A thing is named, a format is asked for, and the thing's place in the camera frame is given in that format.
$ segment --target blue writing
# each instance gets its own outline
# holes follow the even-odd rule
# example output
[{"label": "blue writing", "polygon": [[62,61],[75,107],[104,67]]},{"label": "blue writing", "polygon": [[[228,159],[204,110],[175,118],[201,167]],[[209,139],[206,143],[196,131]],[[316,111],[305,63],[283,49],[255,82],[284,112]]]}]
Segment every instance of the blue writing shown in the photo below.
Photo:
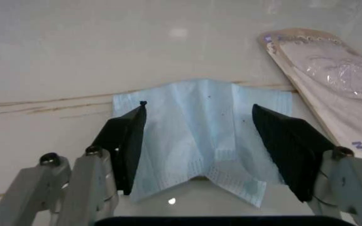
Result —
[{"label": "blue writing", "polygon": [[352,145],[354,145],[357,149],[362,149],[362,143],[360,141],[352,142]]}]

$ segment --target screw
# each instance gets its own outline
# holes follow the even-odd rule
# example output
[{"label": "screw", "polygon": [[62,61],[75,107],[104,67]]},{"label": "screw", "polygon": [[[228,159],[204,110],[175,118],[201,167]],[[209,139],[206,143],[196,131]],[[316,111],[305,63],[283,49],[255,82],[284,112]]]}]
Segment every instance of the screw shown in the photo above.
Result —
[{"label": "screw", "polygon": [[59,166],[61,161],[57,153],[51,152],[41,156],[39,163],[41,166]]},{"label": "screw", "polygon": [[97,155],[98,157],[103,156],[103,148],[100,146],[89,146],[86,148],[86,156]]}]

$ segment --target table surface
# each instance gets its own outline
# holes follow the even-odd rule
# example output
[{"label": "table surface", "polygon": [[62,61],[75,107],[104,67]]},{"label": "table surface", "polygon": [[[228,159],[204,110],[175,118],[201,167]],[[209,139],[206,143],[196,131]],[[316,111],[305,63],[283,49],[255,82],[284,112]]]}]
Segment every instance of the table surface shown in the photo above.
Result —
[{"label": "table surface", "polygon": [[[291,91],[293,116],[321,130],[256,41],[288,27],[331,32],[362,54],[360,0],[0,0],[0,194],[44,153],[73,165],[111,116],[112,94],[172,81]],[[122,197],[118,215],[311,213],[285,186],[269,186],[260,209],[207,181],[169,192]]]}]

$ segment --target surgical mask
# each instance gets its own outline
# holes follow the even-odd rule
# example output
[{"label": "surgical mask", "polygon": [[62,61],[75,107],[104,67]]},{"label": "surgical mask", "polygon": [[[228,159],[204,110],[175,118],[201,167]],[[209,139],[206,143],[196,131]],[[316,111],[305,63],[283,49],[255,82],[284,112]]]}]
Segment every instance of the surgical mask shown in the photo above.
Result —
[{"label": "surgical mask", "polygon": [[131,200],[196,176],[259,207],[266,181],[282,183],[252,121],[259,104],[291,115],[291,93],[191,80],[114,95],[114,116],[148,102]]}]

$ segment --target black object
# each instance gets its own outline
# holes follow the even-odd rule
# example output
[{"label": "black object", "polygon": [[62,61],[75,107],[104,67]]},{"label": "black object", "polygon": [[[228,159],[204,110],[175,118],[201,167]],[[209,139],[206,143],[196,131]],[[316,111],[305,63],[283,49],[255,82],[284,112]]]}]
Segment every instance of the black object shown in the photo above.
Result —
[{"label": "black object", "polygon": [[125,115],[107,121],[92,143],[110,152],[117,190],[131,193],[142,148],[146,123],[146,101]]},{"label": "black object", "polygon": [[242,225],[242,226],[353,226],[340,219],[324,216],[262,216],[262,217],[113,217],[95,226],[120,225]]},{"label": "black object", "polygon": [[55,152],[50,152],[47,154],[44,154],[40,157],[39,160],[40,165],[50,165],[50,166],[59,166],[61,164],[61,160],[59,159],[59,156]]},{"label": "black object", "polygon": [[303,119],[255,104],[254,124],[284,181],[302,201],[310,201],[324,151],[335,146]]}]

